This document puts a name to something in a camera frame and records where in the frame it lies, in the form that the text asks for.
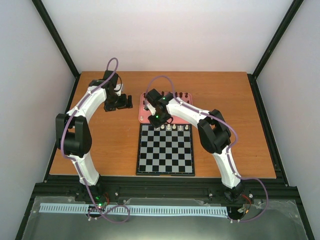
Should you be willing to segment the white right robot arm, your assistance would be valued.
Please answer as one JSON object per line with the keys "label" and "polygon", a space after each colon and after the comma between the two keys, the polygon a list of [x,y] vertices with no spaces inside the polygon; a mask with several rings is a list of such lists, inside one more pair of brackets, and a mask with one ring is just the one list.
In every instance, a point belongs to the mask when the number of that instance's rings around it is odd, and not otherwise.
{"label": "white right robot arm", "polygon": [[218,110],[207,111],[197,108],[174,94],[161,95],[156,89],[144,94],[145,107],[151,112],[149,122],[155,128],[178,117],[197,128],[201,146],[213,155],[221,174],[221,181],[229,189],[239,184],[227,159],[227,147],[231,144],[231,132],[223,124]]}

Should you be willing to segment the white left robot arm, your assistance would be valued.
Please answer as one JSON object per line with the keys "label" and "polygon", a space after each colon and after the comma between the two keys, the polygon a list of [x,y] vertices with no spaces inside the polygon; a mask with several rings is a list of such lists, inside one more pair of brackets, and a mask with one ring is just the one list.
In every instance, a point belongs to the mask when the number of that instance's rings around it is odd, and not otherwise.
{"label": "white left robot arm", "polygon": [[56,147],[64,158],[71,160],[80,183],[89,186],[86,195],[95,202],[103,198],[104,188],[97,184],[100,175],[90,154],[92,136],[89,122],[101,104],[104,104],[105,112],[131,109],[132,96],[123,93],[123,88],[118,73],[106,70],[102,79],[89,83],[84,96],[73,108],[55,118]]}

